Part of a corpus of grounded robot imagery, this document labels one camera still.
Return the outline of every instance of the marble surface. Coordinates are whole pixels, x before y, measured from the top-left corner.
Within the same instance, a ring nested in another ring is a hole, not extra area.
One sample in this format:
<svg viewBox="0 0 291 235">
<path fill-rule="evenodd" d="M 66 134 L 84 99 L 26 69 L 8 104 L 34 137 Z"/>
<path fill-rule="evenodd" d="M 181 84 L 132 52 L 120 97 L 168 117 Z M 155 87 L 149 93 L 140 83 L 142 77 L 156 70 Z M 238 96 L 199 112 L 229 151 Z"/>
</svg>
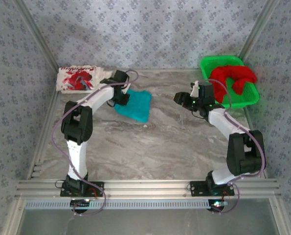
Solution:
<svg viewBox="0 0 291 235">
<path fill-rule="evenodd" d="M 89 179 L 204 179 L 209 171 L 225 164 L 227 140 L 220 131 L 173 101 L 175 93 L 190 92 L 190 82 L 198 79 L 198 70 L 140 72 L 132 89 L 153 95 L 146 124 L 123 117 L 106 104 L 99 108 L 87 147 Z M 67 101 L 84 96 L 60 94 L 55 122 Z M 231 115 L 247 126 L 243 109 Z M 54 137 L 68 151 L 60 128 Z M 40 178 L 64 179 L 67 171 L 66 159 L 49 140 Z"/>
</svg>

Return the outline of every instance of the red cloth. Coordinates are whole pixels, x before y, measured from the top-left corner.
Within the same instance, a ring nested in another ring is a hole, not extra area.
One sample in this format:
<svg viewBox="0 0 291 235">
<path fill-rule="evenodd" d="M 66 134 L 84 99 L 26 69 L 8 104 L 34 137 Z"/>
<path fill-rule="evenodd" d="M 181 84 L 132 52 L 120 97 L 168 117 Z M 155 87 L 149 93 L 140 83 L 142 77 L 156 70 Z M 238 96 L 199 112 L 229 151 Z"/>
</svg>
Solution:
<svg viewBox="0 0 291 235">
<path fill-rule="evenodd" d="M 227 87 L 226 80 L 228 77 L 231 77 L 234 80 L 232 89 L 239 95 L 242 94 L 246 82 L 255 83 L 257 81 L 257 77 L 250 68 L 246 66 L 232 65 L 215 68 L 210 74 L 209 79 L 220 81 Z M 214 81 L 211 81 L 211 83 L 213 84 L 215 99 L 219 103 L 222 103 L 224 95 L 227 94 L 227 92 L 225 92 L 224 88 L 219 83 Z"/>
</svg>

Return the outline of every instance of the green basket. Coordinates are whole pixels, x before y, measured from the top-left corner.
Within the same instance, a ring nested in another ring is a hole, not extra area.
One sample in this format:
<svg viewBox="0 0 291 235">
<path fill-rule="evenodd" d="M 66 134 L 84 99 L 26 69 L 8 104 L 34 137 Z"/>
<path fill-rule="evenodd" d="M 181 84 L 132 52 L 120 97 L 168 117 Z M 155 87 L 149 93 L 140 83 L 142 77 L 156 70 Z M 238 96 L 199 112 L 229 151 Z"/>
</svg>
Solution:
<svg viewBox="0 0 291 235">
<path fill-rule="evenodd" d="M 242 65 L 244 66 L 242 60 L 233 55 L 221 55 L 221 56 L 207 56 L 201 60 L 200 66 L 204 79 L 210 77 L 211 72 L 218 66 L 226 65 Z M 242 95 L 236 94 L 232 89 L 233 80 L 228 78 L 226 81 L 228 92 L 232 100 L 232 108 L 238 109 L 243 108 L 247 105 L 255 104 L 259 100 L 259 94 L 253 83 L 246 82 L 244 85 Z M 229 108 L 229 99 L 225 95 L 222 105 L 227 109 Z"/>
</svg>

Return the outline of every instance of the purple cable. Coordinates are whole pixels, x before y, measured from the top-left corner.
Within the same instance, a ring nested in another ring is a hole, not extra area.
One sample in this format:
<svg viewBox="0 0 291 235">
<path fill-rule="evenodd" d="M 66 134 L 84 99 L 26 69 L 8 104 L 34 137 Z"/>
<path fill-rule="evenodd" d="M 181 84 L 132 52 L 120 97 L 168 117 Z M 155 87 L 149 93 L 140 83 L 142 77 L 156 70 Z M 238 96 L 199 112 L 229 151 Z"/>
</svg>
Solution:
<svg viewBox="0 0 291 235">
<path fill-rule="evenodd" d="M 134 79 L 133 81 L 129 81 L 129 82 L 120 82 L 120 83 L 112 83 L 112 84 L 108 84 L 98 90 L 95 90 L 94 92 L 92 92 L 88 98 L 86 100 L 83 100 L 81 101 L 80 103 L 76 104 L 75 106 L 73 106 L 71 109 L 69 109 L 59 120 L 58 122 L 54 125 L 53 127 L 53 130 L 52 130 L 52 134 L 51 134 L 51 140 L 52 140 L 52 144 L 54 145 L 54 147 L 60 151 L 66 158 L 67 160 L 69 161 L 69 165 L 71 166 L 73 172 L 76 174 L 76 176 L 81 180 L 83 181 L 84 183 L 88 184 L 88 185 L 91 185 L 92 187 L 100 190 L 103 194 L 103 197 L 104 197 L 104 202 L 103 202 L 103 205 L 100 209 L 98 209 L 97 211 L 95 212 L 92 212 L 92 213 L 86 213 L 86 214 L 79 214 L 75 211 L 75 205 L 73 207 L 73 212 L 75 215 L 79 215 L 79 216 L 90 216 L 90 215 L 96 215 L 98 213 L 100 213 L 104 207 L 106 206 L 106 194 L 104 192 L 104 190 L 102 188 L 100 188 L 99 186 L 97 186 L 96 184 L 93 184 L 87 180 L 85 180 L 84 178 L 82 178 L 80 175 L 79 175 L 79 172 L 75 169 L 75 166 L 72 164 L 72 161 L 70 159 L 70 156 L 64 152 L 64 150 L 62 150 L 56 143 L 55 143 L 55 140 L 54 140 L 54 133 L 55 133 L 55 130 L 57 129 L 57 127 L 59 126 L 59 124 L 62 123 L 62 121 L 64 120 L 65 117 L 67 117 L 67 115 L 69 115 L 73 110 L 75 110 L 76 108 L 78 108 L 80 105 L 82 105 L 83 103 L 85 103 L 87 100 L 91 99 L 95 94 L 97 94 L 98 92 L 100 92 L 102 89 L 105 89 L 106 87 L 111 87 L 111 86 L 118 86 L 118 85 L 126 85 L 126 84 L 130 84 L 130 83 L 134 83 L 138 78 L 139 78 L 139 74 L 137 73 L 137 71 L 135 70 L 127 70 L 126 73 L 128 72 L 134 72 L 136 73 L 136 79 Z"/>
<path fill-rule="evenodd" d="M 238 180 L 240 180 L 240 179 L 242 179 L 242 177 L 257 177 L 257 176 L 260 176 L 262 173 L 263 173 L 263 171 L 264 171 L 264 168 L 265 168 L 265 155 L 264 155 L 264 151 L 263 151 L 263 149 L 262 149 L 262 147 L 260 146 L 260 144 L 259 144 L 259 142 L 257 141 L 257 139 L 248 131 L 248 130 L 246 130 L 245 128 L 243 128 L 243 127 L 241 127 L 241 126 L 239 126 L 238 125 L 238 123 L 236 123 L 235 121 L 233 121 L 232 119 L 230 119 L 229 118 L 229 116 L 228 116 L 228 114 L 227 114 L 227 112 L 232 108 L 232 100 L 231 100 L 231 96 L 230 96 L 230 94 L 229 94 L 229 92 L 228 92 L 228 89 L 227 89 L 227 87 L 222 83 L 222 82 L 220 82 L 220 81 L 217 81 L 217 80 L 215 80 L 215 79 L 207 79 L 207 81 L 212 81 L 212 82 L 217 82 L 218 84 L 220 84 L 223 88 L 224 88 L 224 90 L 225 90 L 225 92 L 227 93 L 227 95 L 228 95 L 228 99 L 229 99 L 229 108 L 228 109 L 226 109 L 225 111 L 224 111 L 224 117 L 232 124 L 232 125 L 234 125 L 235 127 L 237 127 L 237 128 L 239 128 L 240 130 L 242 130 L 243 132 L 245 132 L 253 141 L 254 141 L 254 143 L 255 143 L 255 145 L 257 146 L 257 148 L 258 148 L 258 151 L 260 152 L 260 154 L 261 154 L 261 158 L 262 158 L 262 166 L 261 166 L 261 168 L 260 168 L 260 170 L 259 170 L 259 172 L 257 172 L 256 174 L 253 174 L 253 175 L 240 175 L 240 176 L 238 176 L 237 178 L 234 178 L 233 180 L 230 180 L 228 183 L 227 183 L 227 185 L 233 185 L 235 188 L 236 188 L 236 190 L 237 190 L 237 192 L 238 192 L 238 198 L 237 198 L 237 202 L 235 203 L 235 205 L 231 208 L 231 209 L 229 209 L 228 211 L 224 211 L 224 212 L 221 212 L 221 211 L 219 211 L 216 207 L 212 207 L 211 206 L 211 208 L 213 208 L 213 209 L 215 209 L 215 210 L 218 210 L 218 214 L 227 214 L 227 213 L 229 213 L 229 212 L 232 212 L 236 207 L 237 207 L 237 205 L 239 204 L 239 200 L 240 200 L 240 190 L 239 190 L 239 188 L 238 188 L 238 186 L 234 183 L 234 182 L 236 182 L 236 181 L 238 181 Z"/>
</svg>

